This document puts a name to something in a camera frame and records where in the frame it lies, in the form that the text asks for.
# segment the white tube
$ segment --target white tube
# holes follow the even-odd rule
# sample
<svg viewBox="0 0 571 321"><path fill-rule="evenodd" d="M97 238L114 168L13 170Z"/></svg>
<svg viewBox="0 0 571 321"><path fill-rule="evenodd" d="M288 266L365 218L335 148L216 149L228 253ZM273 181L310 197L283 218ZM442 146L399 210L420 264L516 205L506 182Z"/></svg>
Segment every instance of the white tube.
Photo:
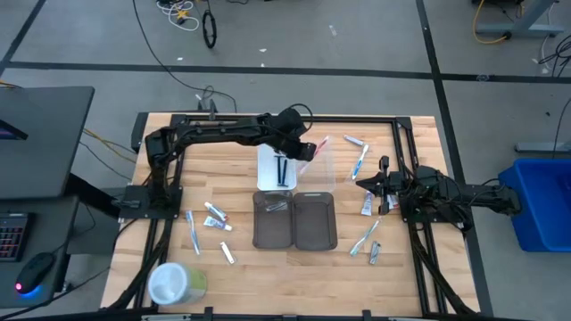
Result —
<svg viewBox="0 0 571 321"><path fill-rule="evenodd" d="M360 211L361 215L371 216L371 208L373 206L373 198L375 195L369 191L365 192L365 203L363 204L363 208Z"/></svg>
<svg viewBox="0 0 571 321"><path fill-rule="evenodd" d="M226 231L232 231L232 226L224 222L220 222L219 220L211 217L206 217L206 220L204 221L204 226L216 227Z"/></svg>
<svg viewBox="0 0 571 321"><path fill-rule="evenodd" d="M210 204L209 202L205 202L204 206L206 206L206 208L208 209L208 211L210 213L216 215L222 221L226 222L226 220L228 219L228 215L226 215L226 213L224 211L222 211L221 209L217 208L216 206Z"/></svg>

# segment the keyboard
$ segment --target keyboard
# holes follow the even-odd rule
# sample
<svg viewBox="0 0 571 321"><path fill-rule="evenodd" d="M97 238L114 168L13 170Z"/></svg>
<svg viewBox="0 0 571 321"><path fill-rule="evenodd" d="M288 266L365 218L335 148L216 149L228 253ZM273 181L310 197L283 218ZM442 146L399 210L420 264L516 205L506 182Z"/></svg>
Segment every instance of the keyboard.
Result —
<svg viewBox="0 0 571 321"><path fill-rule="evenodd" d="M30 213L0 213L0 262L20 261L30 217Z"/></svg>

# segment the desk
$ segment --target desk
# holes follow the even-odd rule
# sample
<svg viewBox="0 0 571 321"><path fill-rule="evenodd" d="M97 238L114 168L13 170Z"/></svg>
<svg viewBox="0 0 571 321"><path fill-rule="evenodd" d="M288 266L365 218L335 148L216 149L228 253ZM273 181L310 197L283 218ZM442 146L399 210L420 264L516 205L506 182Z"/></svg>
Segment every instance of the desk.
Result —
<svg viewBox="0 0 571 321"><path fill-rule="evenodd" d="M6 293L0 308L52 299L67 270L67 244L56 252L41 291L20 296L14 282L31 258L69 238L79 202L110 217L119 213L110 195L70 173L94 91L85 86L0 90L0 119L28 134L26 140L0 140L0 211L34 213L21 261L0 263L0 292Z"/></svg>
<svg viewBox="0 0 571 321"><path fill-rule="evenodd" d="M149 114L145 135L169 125L170 117L169 113ZM412 117L411 121L420 164L445 172L434 118ZM370 309L373 316L421 314L408 228L398 210L384 218L357 257L349 256L350 248L376 216L361 216L365 191L343 182L360 155L360 148L344 141L343 135L355 136L370 144L371 152L359 177L372 177L378 172L382 155L390 157L391 170L397 169L391 127L319 122L302 140L318 142L326 135L334 138L337 181L333 194L339 242L332 251L298 251L294 247L281 251L255 249L252 246L252 194L257 191L256 148L224 143L198 144L186 149L181 209L192 210L199 222L197 234L202 254L194 253L184 215L180 215L173 225L168 261L201 269L207 275L208 291L195 304L161 308L161 312L203 313L205 307L214 307L215 314L360 316L363 309ZM403 131L401 136L406 142ZM403 151L408 155L406 144ZM142 148L133 183L142 184L148 173L145 148ZM206 201L229 215L232 232L200 224L208 215L203 205ZM374 205L378 206L379 202L376 199ZM138 271L148 227L148 220L139 220L117 242L102 307L113 303ZM433 224L433 231L444 276L468 306L478 310L462 235L448 224ZM368 253L373 240L379 241L383 249L377 264L370 266ZM237 258L234 266L229 266L224 259L219 248L222 241ZM436 311L434 287L428 273L425 275L431 308Z"/></svg>

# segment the computer mouse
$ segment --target computer mouse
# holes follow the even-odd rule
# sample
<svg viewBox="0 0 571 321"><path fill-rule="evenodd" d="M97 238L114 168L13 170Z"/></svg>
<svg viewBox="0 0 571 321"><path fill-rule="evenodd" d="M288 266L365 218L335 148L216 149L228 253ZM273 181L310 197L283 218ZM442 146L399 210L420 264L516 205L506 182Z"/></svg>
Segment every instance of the computer mouse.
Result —
<svg viewBox="0 0 571 321"><path fill-rule="evenodd" d="M55 256L50 252L42 252L33 257L21 269L16 278L16 291L22 294L32 292L50 271Z"/></svg>

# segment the yellow cable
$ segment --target yellow cable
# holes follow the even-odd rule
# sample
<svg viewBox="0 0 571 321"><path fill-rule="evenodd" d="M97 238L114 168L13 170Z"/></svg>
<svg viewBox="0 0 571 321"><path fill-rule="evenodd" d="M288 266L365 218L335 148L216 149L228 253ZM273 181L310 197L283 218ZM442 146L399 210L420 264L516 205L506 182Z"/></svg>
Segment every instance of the yellow cable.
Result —
<svg viewBox="0 0 571 321"><path fill-rule="evenodd" d="M478 10L476 10L476 15L474 16L474 20L472 21L472 34L474 35L474 39L479 42L480 44L484 44L484 45L493 45L493 44L499 44L500 42L503 42L504 40L507 39L506 36L502 36L499 39L495 39L495 40L490 40L490 41L486 41L486 40L482 40L480 38L478 38L478 36L476 35L476 24L478 21L478 15L480 15L480 10L482 9L482 6L484 5L484 1L482 0L480 2L480 5L478 5Z"/></svg>
<svg viewBox="0 0 571 321"><path fill-rule="evenodd" d="M109 148L112 152L116 153L117 156L121 157L123 160L125 160L125 161L130 161L130 162L132 162L132 163L136 163L134 160L131 160L129 157L124 156L124 155L122 155L121 153L117 152L117 150L115 150L115 149L113 148L113 146L111 146L109 143L107 143L107 142L109 142L108 140L101 138L98 134L92 132L91 130L89 130L89 129L87 129L87 128L84 128L83 130L84 130L84 132L85 132L86 134L88 134L89 136L92 136L92 137L95 138L96 140L100 141L102 144L104 144L104 145L105 145L107 148Z"/></svg>

